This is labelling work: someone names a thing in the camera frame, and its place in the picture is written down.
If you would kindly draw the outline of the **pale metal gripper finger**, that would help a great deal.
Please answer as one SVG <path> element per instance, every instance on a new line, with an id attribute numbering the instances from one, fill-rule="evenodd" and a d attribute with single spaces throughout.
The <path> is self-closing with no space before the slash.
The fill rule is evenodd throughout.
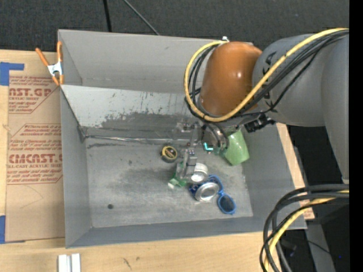
<path id="1" fill-rule="evenodd" d="M 194 125 L 189 122 L 178 122 L 176 129 L 181 133 L 190 133 L 194 129 Z"/>
<path id="2" fill-rule="evenodd" d="M 177 176 L 180 180 L 191 182 L 191 177 L 195 173 L 197 156 L 194 149 L 188 149 L 183 160 L 177 165 Z"/>

